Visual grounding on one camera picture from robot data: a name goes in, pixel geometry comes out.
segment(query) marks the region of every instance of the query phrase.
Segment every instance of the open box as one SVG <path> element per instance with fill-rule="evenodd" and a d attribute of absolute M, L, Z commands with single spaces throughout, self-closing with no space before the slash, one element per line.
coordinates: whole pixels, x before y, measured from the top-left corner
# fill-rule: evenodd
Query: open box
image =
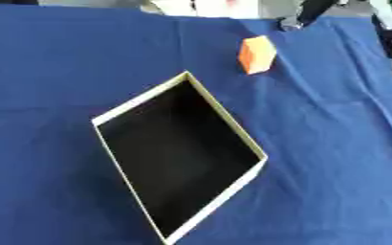
<path fill-rule="evenodd" d="M 164 244 L 253 179 L 267 155 L 189 72 L 92 119 Z"/>

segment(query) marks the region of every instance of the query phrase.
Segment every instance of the white box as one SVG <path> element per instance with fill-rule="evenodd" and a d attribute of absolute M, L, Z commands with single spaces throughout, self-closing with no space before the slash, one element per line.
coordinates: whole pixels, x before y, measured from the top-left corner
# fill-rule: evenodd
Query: white box
<path fill-rule="evenodd" d="M 167 245 L 252 180 L 268 158 L 189 72 L 92 123 L 148 222 Z"/>

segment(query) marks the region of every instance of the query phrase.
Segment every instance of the blue cloth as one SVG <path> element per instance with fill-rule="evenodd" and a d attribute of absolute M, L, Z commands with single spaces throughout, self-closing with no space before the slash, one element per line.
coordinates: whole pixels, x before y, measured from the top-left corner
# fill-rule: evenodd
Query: blue cloth
<path fill-rule="evenodd" d="M 257 34 L 278 56 L 246 76 Z M 184 69 L 270 160 L 180 244 L 392 245 L 391 67 L 368 19 L 0 6 L 0 245 L 156 244 L 90 119 Z"/>

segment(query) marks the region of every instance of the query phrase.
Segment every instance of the foam cube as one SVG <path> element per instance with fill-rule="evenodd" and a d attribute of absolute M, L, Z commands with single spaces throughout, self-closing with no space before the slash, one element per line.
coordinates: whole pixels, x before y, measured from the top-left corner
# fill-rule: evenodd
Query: foam cube
<path fill-rule="evenodd" d="M 268 71 L 275 57 L 276 49 L 265 35 L 244 39 L 239 52 L 239 61 L 247 74 Z"/>

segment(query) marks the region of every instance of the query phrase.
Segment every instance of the box rim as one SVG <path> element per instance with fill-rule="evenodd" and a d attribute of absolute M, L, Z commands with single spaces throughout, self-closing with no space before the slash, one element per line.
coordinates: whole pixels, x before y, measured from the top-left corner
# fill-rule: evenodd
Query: box rim
<path fill-rule="evenodd" d="M 229 187 L 222 190 L 220 194 L 212 198 L 203 208 L 197 211 L 193 216 L 191 216 L 183 225 L 181 225 L 178 229 L 176 229 L 172 234 L 165 236 L 157 224 L 154 222 L 151 214 L 148 212 L 146 207 L 144 206 L 142 200 L 140 199 L 137 191 L 134 189 L 132 182 L 126 176 L 124 171 L 121 169 L 121 166 L 111 151 L 108 144 L 105 142 L 102 134 L 100 133 L 98 127 L 102 124 L 113 120 L 115 117 L 125 113 L 132 108 L 151 100 L 161 93 L 173 88 L 174 86 L 188 80 L 194 89 L 205 99 L 207 103 L 218 113 L 221 118 L 231 127 L 231 129 L 240 137 L 240 139 L 249 147 L 254 154 L 259 159 L 259 162 L 252 166 L 249 170 L 247 170 L 241 177 L 235 180 Z M 155 230 L 158 237 L 161 239 L 163 244 L 172 245 L 175 244 L 179 239 L 188 234 L 193 228 L 195 228 L 200 222 L 202 222 L 205 218 L 207 218 L 210 214 L 212 214 L 215 210 L 217 210 L 221 205 L 223 205 L 226 201 L 228 201 L 231 196 L 236 194 L 241 188 L 243 188 L 246 184 L 248 184 L 252 179 L 254 179 L 258 172 L 265 165 L 268 160 L 268 155 L 264 152 L 264 150 L 260 147 L 260 145 L 247 133 L 247 131 L 237 122 L 232 115 L 228 112 L 228 110 L 217 100 L 215 99 L 209 91 L 205 88 L 205 86 L 196 79 L 191 73 L 188 71 L 184 71 L 180 73 L 178 76 L 171 78 L 145 92 L 134 97 L 131 100 L 124 102 L 123 104 L 108 110 L 107 112 L 94 117 L 92 119 L 92 125 L 102 143 L 102 146 L 107 151 L 110 158 L 113 160 L 116 169 L 119 171 L 121 177 L 124 182 L 131 190 L 132 195 L 137 200 L 138 205 L 142 209 L 144 216 L 147 218 L 148 222 Z"/>

